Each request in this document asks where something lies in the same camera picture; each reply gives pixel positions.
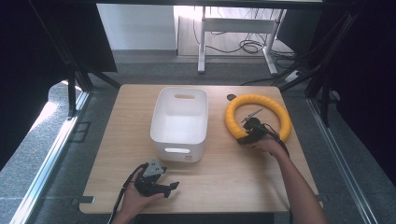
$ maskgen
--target yellow coiled hose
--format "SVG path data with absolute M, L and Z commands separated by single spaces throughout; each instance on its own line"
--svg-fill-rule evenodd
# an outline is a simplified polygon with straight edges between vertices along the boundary
M 237 96 L 228 104 L 225 110 L 225 124 L 233 137 L 239 139 L 248 135 L 246 131 L 238 125 L 235 119 L 236 108 L 244 104 L 264 105 L 274 111 L 280 120 L 280 131 L 278 133 L 279 138 L 283 142 L 288 139 L 291 132 L 291 120 L 288 111 L 286 111 L 286 109 L 275 100 L 259 94 L 245 94 Z

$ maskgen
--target wooden table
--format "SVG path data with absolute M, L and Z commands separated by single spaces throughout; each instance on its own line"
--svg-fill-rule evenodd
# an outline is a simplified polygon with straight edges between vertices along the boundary
M 163 85 L 124 85 L 108 121 L 102 144 L 92 167 L 83 196 L 93 203 L 81 203 L 87 214 L 111 213 L 120 188 L 140 164 L 157 159 L 150 138 L 154 106 Z M 239 146 L 224 123 L 228 94 L 259 93 L 284 105 L 276 87 L 179 86 L 207 93 L 209 119 L 204 156 L 196 163 L 161 161 L 168 167 L 159 184 L 179 181 L 168 199 L 148 206 L 145 214 L 281 212 L 289 202 L 276 160 L 262 157 L 253 149 Z M 235 111 L 237 120 L 255 111 L 257 105 L 243 105 Z M 264 109 L 257 116 L 279 130 L 277 116 Z M 290 157 L 313 191 L 318 190 L 306 163 L 294 129 L 286 142 Z

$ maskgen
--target wall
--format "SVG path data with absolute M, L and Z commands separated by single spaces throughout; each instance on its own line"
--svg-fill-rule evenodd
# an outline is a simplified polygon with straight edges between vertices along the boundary
M 174 49 L 172 6 L 97 4 L 111 49 Z

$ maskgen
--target white plastic basket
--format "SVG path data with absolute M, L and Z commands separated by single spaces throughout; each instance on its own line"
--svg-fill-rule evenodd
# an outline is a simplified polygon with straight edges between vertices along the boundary
M 195 162 L 202 158 L 206 139 L 206 92 L 192 88 L 165 88 L 160 92 L 150 136 L 160 159 Z

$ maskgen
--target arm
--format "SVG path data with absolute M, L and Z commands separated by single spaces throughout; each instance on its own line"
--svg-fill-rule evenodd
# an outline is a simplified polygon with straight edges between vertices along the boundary
M 154 203 L 164 197 L 163 193 L 154 194 L 149 197 L 140 195 L 134 187 L 134 181 L 140 172 L 142 172 L 142 169 L 134 175 L 131 183 L 125 190 L 121 209 L 117 213 L 112 224 L 128 224 L 132 218 L 139 214 L 148 204 Z
M 249 146 L 270 152 L 277 160 L 296 223 L 328 223 L 314 192 L 273 137 L 264 136 Z

